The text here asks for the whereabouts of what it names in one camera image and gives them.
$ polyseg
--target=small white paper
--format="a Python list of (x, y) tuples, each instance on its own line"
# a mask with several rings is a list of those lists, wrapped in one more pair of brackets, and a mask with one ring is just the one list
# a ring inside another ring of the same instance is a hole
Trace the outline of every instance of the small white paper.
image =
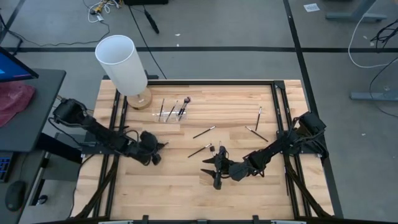
[(315, 12), (320, 10), (316, 3), (304, 5), (304, 8), (307, 10), (307, 12)]

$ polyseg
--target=wooden lamp base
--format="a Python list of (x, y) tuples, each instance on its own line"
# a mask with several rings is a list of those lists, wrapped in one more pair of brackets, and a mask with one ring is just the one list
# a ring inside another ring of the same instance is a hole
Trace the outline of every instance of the wooden lamp base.
[(152, 93), (148, 88), (135, 96), (128, 96), (127, 103), (136, 110), (143, 110), (147, 108), (152, 102)]

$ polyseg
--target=cable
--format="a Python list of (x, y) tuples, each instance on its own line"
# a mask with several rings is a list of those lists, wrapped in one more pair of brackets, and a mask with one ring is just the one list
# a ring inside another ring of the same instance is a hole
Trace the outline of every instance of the cable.
[(139, 31), (141, 37), (142, 37), (142, 40), (144, 41), (145, 46), (147, 47), (147, 49), (148, 49), (148, 51), (149, 51), (149, 53), (150, 53), (150, 56), (152, 57), (152, 59), (154, 59), (154, 62), (155, 62), (155, 64), (157, 65), (157, 67), (159, 68), (159, 70), (160, 70), (160, 72), (162, 73), (163, 77), (164, 77), (165, 79), (167, 79), (167, 77), (166, 77), (166, 75), (164, 74), (163, 70), (160, 68), (159, 64), (156, 62), (155, 57), (152, 55), (152, 52), (150, 51), (150, 49), (149, 49), (149, 47), (148, 47), (148, 45), (147, 45), (147, 42), (145, 41), (144, 35), (142, 34), (142, 32), (141, 32), (141, 30), (140, 30), (140, 28), (139, 28), (139, 25), (138, 25), (138, 23), (137, 23), (137, 21), (136, 21), (136, 18), (134, 17), (134, 14), (133, 14), (132, 11), (131, 11), (130, 6), (129, 6), (129, 10), (130, 10), (130, 13), (131, 13), (132, 18), (134, 19), (134, 22), (136, 23), (136, 26), (137, 26), (137, 28), (138, 28), (138, 31)]
[(68, 137), (70, 137), (76, 144), (78, 144), (78, 146), (81, 146), (81, 147), (91, 146), (91, 145), (87, 145), (87, 144), (85, 144), (85, 143), (78, 142), (73, 136), (71, 136), (70, 134), (66, 133), (64, 130), (58, 128), (58, 127), (57, 127), (55, 124), (53, 124), (53, 122), (52, 122), (52, 121), (55, 121), (54, 118), (48, 118), (47, 121), (49, 121), (49, 123), (50, 123), (55, 129), (57, 129), (58, 131), (62, 132), (62, 133), (65, 134), (65, 135), (67, 135)]
[(106, 23), (103, 22), (103, 21), (100, 21), (100, 23), (106, 25), (106, 27), (108, 28), (108, 31), (107, 31), (100, 39), (98, 39), (98, 40), (92, 40), (92, 41), (87, 41), (87, 42), (57, 43), (57, 44), (42, 44), (42, 45), (40, 45), (40, 44), (38, 44), (38, 43), (35, 43), (35, 42), (31, 41), (31, 40), (26, 39), (24, 36), (22, 36), (22, 35), (20, 35), (20, 34), (18, 34), (18, 33), (16, 33), (16, 32), (14, 32), (14, 31), (8, 30), (8, 32), (10, 32), (10, 33), (12, 33), (12, 34), (14, 34), (14, 35), (16, 35), (16, 36), (22, 38), (22, 39), (23, 39), (24, 41), (26, 41), (26, 42), (29, 42), (29, 43), (34, 44), (34, 45), (39, 46), (39, 47), (45, 47), (45, 46), (48, 46), (48, 45), (49, 45), (49, 46), (54, 46), (54, 47), (56, 47), (56, 46), (59, 46), (59, 45), (91, 44), (91, 43), (97, 43), (97, 42), (101, 41), (105, 36), (107, 36), (107, 35), (111, 32), (111, 29), (109, 28), (109, 25), (108, 25), (108, 24), (106, 24)]
[(138, 11), (138, 12), (144, 13), (144, 11), (141, 11), (141, 10), (139, 10), (139, 9), (136, 9), (135, 7), (132, 7), (132, 6), (131, 6), (131, 8), (132, 8), (133, 10), (135, 10), (135, 11)]
[(21, 169), (20, 169), (20, 171), (19, 171), (19, 177), (18, 177), (19, 180), (20, 180), (21, 177), (22, 177), (22, 171), (24, 170), (24, 165), (25, 165), (26, 157), (27, 157), (27, 153), (25, 153), (25, 157), (24, 157), (24, 160), (22, 161)]
[[(135, 132), (136, 134), (137, 134), (137, 140), (135, 140), (135, 139), (132, 139), (132, 138), (130, 138), (130, 136), (128, 136), (127, 135), (127, 133), (130, 133), (130, 132)], [(138, 143), (139, 143), (139, 134), (138, 134), (138, 132), (136, 131), (136, 130), (128, 130), (128, 131), (126, 131), (125, 133), (123, 133), (128, 139), (130, 139), (130, 141), (135, 141), (136, 142), (136, 147), (139, 147), (138, 146)]]
[[(396, 62), (398, 60), (398, 57), (396, 57), (394, 60), (392, 60), (390, 63), (388, 63), (382, 70), (380, 70), (380, 72), (379, 73), (377, 73), (377, 75), (372, 79), (372, 81), (370, 82), (370, 84), (369, 84), (369, 94), (371, 95), (371, 98), (372, 99), (374, 99), (373, 98), (373, 95), (372, 95), (372, 85), (373, 85), (373, 82), (376, 80), (376, 78), (379, 76), (379, 75), (381, 75), (381, 73), (388, 67), (388, 66), (390, 66), (392, 63), (394, 63), (394, 62)], [(398, 115), (394, 115), (394, 114), (390, 114), (390, 113), (388, 113), (388, 112), (385, 112), (384, 110), (382, 110), (377, 104), (374, 104), (378, 109), (379, 109), (379, 111), (381, 111), (382, 113), (384, 113), (384, 114), (386, 114), (386, 115), (389, 115), (389, 116), (393, 116), (393, 117), (395, 117), (395, 118), (398, 118)]]
[(90, 9), (90, 7), (87, 6), (85, 0), (82, 0), (82, 1), (83, 1), (83, 4), (86, 6), (86, 8), (87, 8), (87, 9)]
[[(79, 171), (77, 172), (77, 179), (79, 179), (80, 170), (81, 170), (81, 168), (83, 167), (83, 165), (84, 165), (89, 159), (91, 159), (94, 155), (95, 155), (95, 154), (92, 154), (91, 156), (87, 157), (87, 159), (85, 159), (85, 160), (81, 163), (80, 168), (79, 168)], [(72, 207), (70, 208), (70, 212), (69, 212), (68, 218), (72, 215), (72, 210), (73, 210), (73, 208), (74, 208), (74, 206), (75, 206), (75, 192), (76, 192), (76, 188), (77, 188), (77, 182), (76, 182), (75, 189), (73, 189), (73, 193), (72, 193)]]
[[(395, 29), (391, 29), (391, 28), (390, 28), (391, 26), (395, 25), (396, 23), (398, 23), (398, 19), (395, 20), (394, 22), (388, 24), (388, 25), (385, 26), (384, 28), (382, 28), (382, 29), (376, 34), (376, 36), (373, 37), (373, 39), (371, 39), (371, 41), (376, 41), (376, 50), (379, 49), (379, 41), (380, 41), (382, 44), (384, 44), (384, 45), (381, 47), (381, 48), (383, 49), (383, 48), (387, 45), (388, 41), (389, 41), (393, 36), (395, 36), (395, 35), (398, 33), (398, 27), (396, 27)], [(380, 35), (381, 35), (384, 31), (386, 31), (386, 30), (392, 31), (392, 32), (391, 32), (389, 35), (385, 35), (385, 36), (382, 36), (382, 37), (381, 37)]]
[(352, 45), (352, 43), (353, 43), (356, 30), (358, 29), (358, 26), (359, 26), (359, 24), (362, 22), (362, 20), (363, 20), (363, 18), (365, 17), (365, 15), (372, 9), (373, 6), (374, 6), (374, 4), (363, 14), (362, 18), (358, 21), (358, 23), (357, 23), (357, 25), (356, 25), (356, 27), (355, 27), (355, 29), (354, 29), (353, 35), (351, 36), (351, 40), (350, 40), (350, 42), (349, 42), (349, 45), (348, 45), (348, 56), (349, 56), (349, 59), (351, 59), (351, 61), (354, 63), (354, 65), (356, 65), (356, 66), (359, 67), (359, 68), (376, 68), (376, 67), (382, 67), (382, 66), (388, 65), (388, 64), (371, 65), (371, 66), (358, 65), (358, 64), (354, 61), (354, 59), (352, 58), (352, 56), (351, 56), (350, 48), (351, 48), (351, 45)]
[(103, 9), (105, 10), (105, 12), (108, 13), (108, 14), (111, 12), (111, 8), (109, 8), (109, 6), (115, 6), (115, 5), (116, 5), (116, 3), (113, 4), (113, 3), (109, 2), (109, 0), (101, 0), (99, 3), (96, 3), (96, 4), (92, 5), (92, 6), (90, 6), (90, 7), (88, 8), (88, 10), (87, 10), (87, 11), (88, 11), (88, 13), (87, 13), (88, 22), (90, 22), (90, 23), (100, 22), (99, 19), (97, 19), (97, 20), (95, 20), (95, 21), (91, 21), (91, 20), (90, 20), (90, 15), (91, 15), (91, 9), (94, 8), (94, 6), (101, 5), (101, 4), (103, 4), (102, 8), (103, 8)]

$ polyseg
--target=black cable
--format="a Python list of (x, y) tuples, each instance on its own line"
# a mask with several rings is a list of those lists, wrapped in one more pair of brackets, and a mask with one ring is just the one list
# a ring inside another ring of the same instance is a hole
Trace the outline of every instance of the black cable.
[[(94, 155), (95, 155), (95, 154), (92, 154), (91, 156), (87, 157), (87, 159), (85, 159), (85, 160), (81, 163), (80, 168), (79, 168), (79, 171), (77, 172), (77, 179), (79, 179), (80, 170), (81, 170), (81, 168), (83, 167), (83, 165), (84, 165), (89, 159), (91, 159)], [(69, 212), (68, 218), (72, 215), (72, 210), (73, 210), (73, 208), (74, 208), (74, 206), (75, 206), (75, 192), (76, 192), (76, 188), (77, 188), (77, 182), (76, 182), (75, 189), (73, 189), (73, 193), (72, 193), (72, 207), (70, 208), (70, 212)]]
[[(371, 41), (376, 41), (376, 49), (378, 49), (378, 45), (379, 45), (379, 42), (381, 42), (382, 44), (384, 44), (383, 46), (382, 46), (382, 49), (387, 45), (387, 43), (388, 43), (388, 41), (393, 37), (393, 36), (395, 36), (397, 33), (398, 33), (398, 27), (396, 27), (396, 28), (394, 28), (394, 29), (392, 29), (392, 28), (390, 28), (391, 26), (393, 26), (393, 25), (395, 25), (396, 23), (398, 23), (398, 19), (397, 20), (395, 20), (394, 22), (392, 22), (392, 23), (390, 23), (390, 24), (388, 24), (387, 26), (385, 26), (384, 28), (382, 28), (377, 34), (376, 34), (376, 36), (375, 37), (373, 37), (373, 39), (371, 39)], [(385, 36), (381, 36), (381, 34), (383, 33), (383, 32), (385, 32), (385, 31), (391, 31), (391, 33), (390, 34), (388, 34), (388, 35), (385, 35)]]
[(130, 10), (130, 13), (131, 13), (132, 18), (134, 19), (134, 22), (136, 23), (137, 29), (138, 29), (138, 31), (139, 31), (141, 37), (142, 37), (142, 40), (144, 41), (145, 46), (147, 47), (148, 52), (150, 53), (150, 56), (152, 57), (152, 59), (154, 59), (154, 62), (155, 62), (155, 64), (157, 65), (157, 67), (159, 68), (159, 70), (160, 70), (160, 72), (162, 73), (163, 77), (164, 77), (165, 79), (167, 79), (167, 77), (166, 77), (166, 75), (164, 74), (163, 70), (160, 68), (159, 64), (156, 62), (155, 57), (152, 55), (152, 52), (150, 51), (150, 49), (149, 49), (149, 47), (148, 47), (148, 44), (147, 44), (147, 42), (145, 41), (144, 35), (142, 34), (142, 32), (141, 32), (141, 30), (140, 30), (140, 28), (139, 28), (139, 25), (138, 25), (138, 23), (137, 23), (137, 21), (136, 21), (136, 18), (134, 17), (134, 14), (133, 14), (132, 11), (131, 11), (131, 7), (130, 7), (130, 6), (129, 6), (129, 10)]
[(3, 28), (5, 30), (8, 30), (8, 27), (7, 27), (6, 23), (4, 22), (4, 19), (2, 18), (1, 14), (0, 14), (0, 21), (1, 21), (1, 24), (2, 24)]
[[(372, 81), (370, 82), (370, 84), (369, 84), (369, 94), (371, 95), (371, 98), (372, 98), (372, 100), (374, 99), (373, 98), (373, 95), (372, 95), (372, 85), (373, 85), (373, 82), (376, 80), (376, 78), (379, 76), (379, 75), (381, 75), (381, 73), (388, 67), (388, 66), (390, 66), (392, 63), (394, 63), (396, 60), (398, 60), (398, 57), (396, 57), (394, 60), (392, 60), (390, 63), (388, 63), (386, 66), (384, 66), (384, 68), (382, 68), (381, 70), (380, 70), (380, 72), (379, 73), (377, 73), (377, 75), (372, 79)], [(388, 112), (385, 112), (384, 110), (382, 110), (376, 103), (374, 104), (378, 109), (379, 109), (379, 111), (381, 111), (382, 113), (384, 113), (384, 114), (386, 114), (386, 115), (389, 115), (389, 116), (393, 116), (393, 117), (395, 117), (395, 118), (398, 118), (398, 115), (394, 115), (394, 114), (390, 114), (390, 113), (388, 113)]]
[(131, 8), (132, 8), (133, 10), (135, 10), (135, 11), (139, 11), (139, 12), (145, 14), (144, 11), (141, 11), (141, 10), (139, 10), (139, 9), (136, 9), (135, 7), (132, 7), (132, 6), (131, 6)]
[(21, 169), (19, 171), (19, 177), (18, 177), (19, 180), (21, 180), (21, 177), (22, 177), (22, 171), (24, 169), (24, 164), (25, 164), (26, 157), (27, 157), (27, 153), (25, 153), (25, 157), (24, 157), (24, 160), (22, 161)]
[(24, 41), (26, 41), (26, 42), (29, 42), (29, 43), (34, 44), (34, 45), (39, 46), (39, 47), (45, 47), (45, 46), (48, 46), (48, 45), (49, 45), (49, 46), (54, 46), (54, 47), (56, 47), (56, 46), (59, 46), (59, 45), (92, 44), (92, 43), (97, 43), (97, 42), (101, 41), (104, 37), (106, 37), (106, 36), (111, 32), (111, 29), (109, 28), (109, 25), (108, 25), (108, 24), (106, 24), (106, 23), (103, 22), (103, 21), (100, 21), (100, 23), (103, 24), (103, 25), (106, 25), (106, 27), (108, 28), (108, 31), (107, 31), (100, 39), (98, 39), (98, 40), (92, 40), (92, 41), (87, 41), (87, 42), (57, 43), (57, 44), (41, 44), (41, 45), (40, 45), (40, 44), (38, 44), (38, 43), (36, 43), (36, 42), (33, 42), (33, 41), (31, 41), (31, 40), (26, 39), (24, 36), (22, 36), (22, 35), (20, 35), (20, 34), (18, 34), (18, 33), (16, 33), (16, 32), (14, 32), (14, 31), (8, 30), (8, 32), (10, 32), (10, 33), (12, 33), (12, 34), (18, 36), (19, 38), (22, 38), (22, 39), (23, 39)]
[(83, 0), (83, 4), (86, 6), (87, 9), (90, 9), (90, 7), (87, 6), (85, 0)]
[(58, 128), (58, 127), (57, 127), (55, 124), (53, 124), (53, 122), (52, 122), (52, 121), (55, 121), (54, 118), (48, 118), (47, 121), (48, 121), (55, 129), (57, 129), (58, 131), (62, 132), (62, 133), (65, 134), (66, 136), (70, 137), (76, 144), (78, 144), (78, 146), (81, 146), (81, 147), (90, 146), (90, 145), (87, 145), (87, 144), (78, 142), (73, 136), (71, 136), (70, 134), (66, 133), (64, 130)]
[[(137, 140), (132, 139), (132, 138), (130, 138), (130, 137), (127, 135), (127, 133), (130, 133), (130, 132), (135, 132), (135, 133), (137, 134)], [(139, 143), (139, 134), (138, 134), (138, 131), (136, 131), (136, 130), (128, 130), (128, 131), (126, 131), (126, 132), (124, 133), (124, 135), (126, 135), (126, 137), (127, 137), (128, 139), (130, 139), (131, 141), (132, 141), (132, 140), (135, 140), (135, 141), (136, 141), (136, 147), (139, 147), (139, 146), (138, 146), (138, 143)]]

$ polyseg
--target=computer mouse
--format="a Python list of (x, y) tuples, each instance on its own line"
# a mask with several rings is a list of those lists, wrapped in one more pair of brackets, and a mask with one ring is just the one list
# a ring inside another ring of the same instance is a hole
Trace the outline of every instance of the computer mouse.
[(24, 203), (25, 182), (17, 180), (10, 184), (6, 194), (6, 208), (12, 212), (18, 211)]

